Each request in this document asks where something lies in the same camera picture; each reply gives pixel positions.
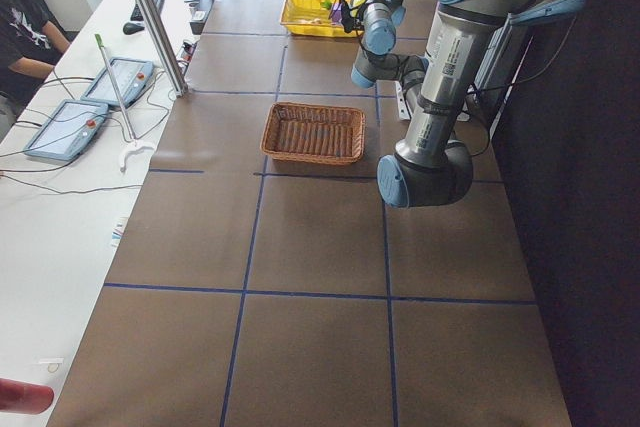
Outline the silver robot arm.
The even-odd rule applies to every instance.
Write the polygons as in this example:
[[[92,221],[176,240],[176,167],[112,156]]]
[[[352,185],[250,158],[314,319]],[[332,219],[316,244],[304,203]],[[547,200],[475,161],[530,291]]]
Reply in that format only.
[[[473,163],[454,133],[467,92],[493,33],[505,23],[552,22],[578,12],[586,0],[437,0],[428,39],[428,67],[412,119],[392,155],[379,160],[377,182],[397,208],[448,205],[468,192]]]
[[[412,117],[409,91],[424,80],[426,61],[419,56],[394,54],[396,30],[404,20],[404,0],[340,0],[345,32],[355,32],[359,49],[351,70],[352,82],[363,88],[377,81],[396,83],[399,115]]]

